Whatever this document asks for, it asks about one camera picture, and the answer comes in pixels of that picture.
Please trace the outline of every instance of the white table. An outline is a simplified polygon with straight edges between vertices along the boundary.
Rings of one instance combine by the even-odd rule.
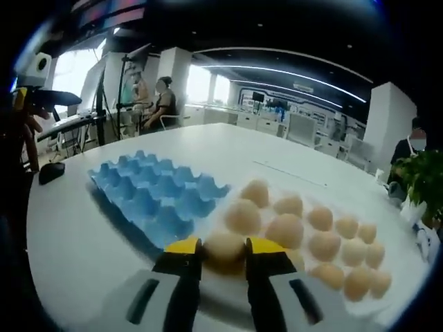
[[[238,183],[259,174],[320,200],[352,207],[378,224],[378,238],[395,250],[407,267],[404,292],[377,316],[390,324],[415,295],[428,266],[413,236],[374,178],[335,158],[281,138],[229,124],[208,124],[162,131],[92,149],[65,161],[63,177],[39,186],[37,177],[28,206],[28,255],[37,293],[49,315],[62,327],[86,322],[103,299],[149,259],[119,235],[87,191],[89,169],[117,161],[137,150],[171,158],[194,172],[207,172],[218,184]],[[196,331],[239,331],[198,313]]]

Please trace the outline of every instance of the brown egg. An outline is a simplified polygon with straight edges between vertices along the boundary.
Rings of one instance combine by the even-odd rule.
[[[248,199],[259,208],[269,205],[268,185],[261,180],[252,180],[240,193],[240,198]]]
[[[364,243],[371,244],[377,235],[377,227],[376,225],[360,225],[357,235]]]
[[[273,207],[278,214],[289,213],[297,216],[302,216],[303,214],[303,201],[298,195],[280,199]]]
[[[317,206],[307,215],[308,221],[316,230],[328,231],[332,228],[332,212],[325,206]]]
[[[385,257],[385,248],[379,242],[374,242],[368,246],[366,253],[366,264],[374,269],[378,269]]]
[[[305,270],[305,261],[303,260],[303,256],[299,250],[286,250],[286,255],[291,260],[292,265],[294,265],[297,271]]]
[[[336,291],[342,289],[343,282],[345,281],[343,270],[331,263],[322,263],[309,273]]]
[[[237,275],[245,265],[246,246],[241,235],[233,233],[215,233],[203,244],[211,270],[224,275]]]
[[[390,273],[377,270],[372,271],[371,294],[375,299],[381,299],[390,288],[392,277]]]
[[[283,248],[299,248],[303,239],[303,225],[295,214],[282,214],[271,222],[265,237]]]
[[[365,259],[367,247],[360,239],[347,240],[343,244],[341,258],[347,266],[358,266]]]
[[[262,218],[256,204],[248,199],[239,199],[226,212],[225,223],[232,232],[252,235],[260,231]]]
[[[359,223],[353,216],[344,216],[335,222],[335,229],[345,239],[353,239],[359,229]]]
[[[344,293],[350,301],[358,302],[363,299],[371,285],[371,273],[367,268],[353,268],[345,279]]]
[[[340,249],[340,237],[333,232],[316,232],[309,240],[308,247],[319,261],[332,261]]]

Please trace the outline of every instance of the face mask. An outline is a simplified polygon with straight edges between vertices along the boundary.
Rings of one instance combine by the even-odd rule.
[[[158,81],[155,89],[157,90],[158,93],[163,93],[166,90],[166,83],[164,81]]]
[[[419,140],[412,139],[409,141],[410,141],[410,146],[413,147],[417,151],[423,151],[424,148],[426,147],[426,139],[425,138],[420,138]]]

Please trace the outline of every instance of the computer mouse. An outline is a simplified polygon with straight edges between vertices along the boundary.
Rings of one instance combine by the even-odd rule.
[[[49,163],[42,167],[39,174],[40,185],[62,176],[64,174],[64,163]]]

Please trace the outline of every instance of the blue egg carton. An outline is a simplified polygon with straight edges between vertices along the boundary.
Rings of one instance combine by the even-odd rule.
[[[159,249],[189,237],[195,223],[230,190],[229,185],[217,187],[210,175],[194,176],[190,167],[175,168],[170,159],[158,160],[143,151],[103,163],[88,174],[125,220]]]

